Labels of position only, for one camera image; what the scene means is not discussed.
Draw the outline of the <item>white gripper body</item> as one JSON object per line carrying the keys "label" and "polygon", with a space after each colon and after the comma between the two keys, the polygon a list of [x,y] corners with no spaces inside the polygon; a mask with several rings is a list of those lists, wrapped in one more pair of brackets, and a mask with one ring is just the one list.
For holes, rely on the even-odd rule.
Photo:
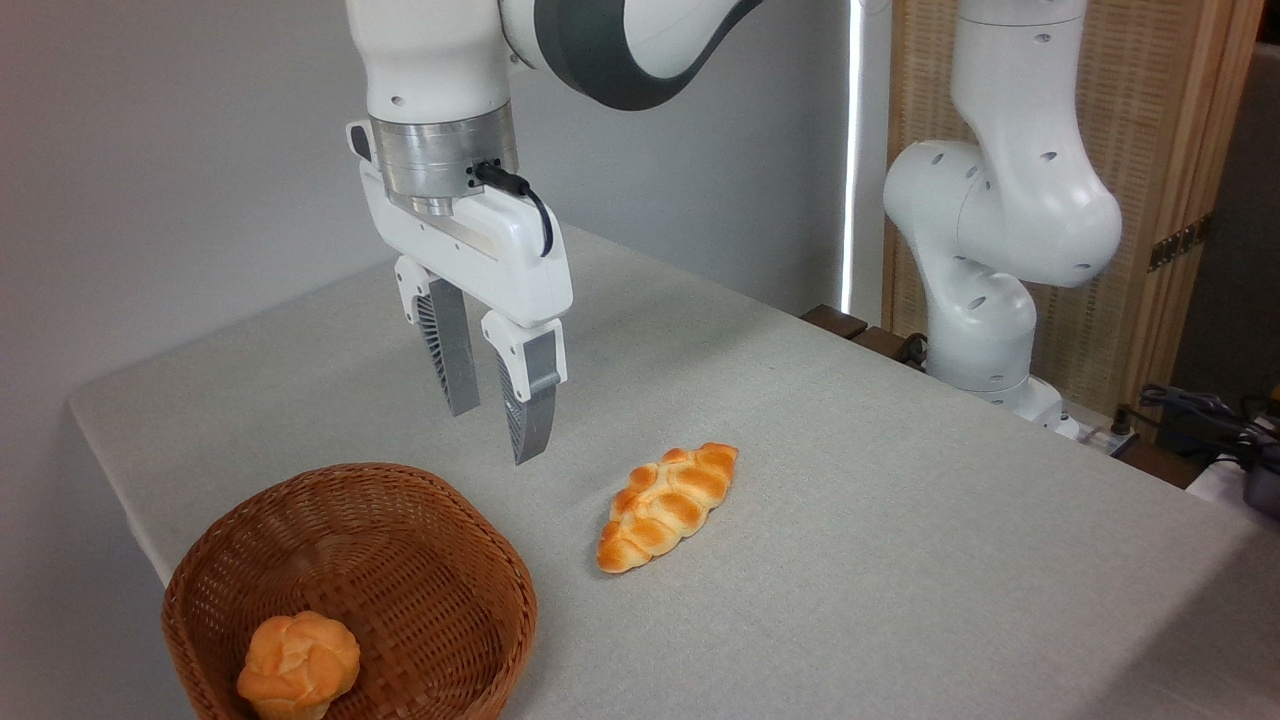
{"label": "white gripper body", "polygon": [[389,193],[369,120],[347,126],[348,145],[383,241],[430,273],[524,328],[563,316],[573,302],[563,233],[544,254],[543,213],[524,197],[486,187],[434,217]]}

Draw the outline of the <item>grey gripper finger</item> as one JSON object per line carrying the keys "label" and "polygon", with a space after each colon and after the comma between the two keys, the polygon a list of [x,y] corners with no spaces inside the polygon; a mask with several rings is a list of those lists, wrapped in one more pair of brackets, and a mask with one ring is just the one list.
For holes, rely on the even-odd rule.
{"label": "grey gripper finger", "polygon": [[502,398],[517,465],[543,454],[550,439],[557,387],[567,379],[561,320],[532,329],[490,310],[483,333],[498,361]]}
{"label": "grey gripper finger", "polygon": [[460,416],[477,407],[480,395],[463,292],[408,256],[397,259],[394,272],[404,318],[428,346],[451,414]]}

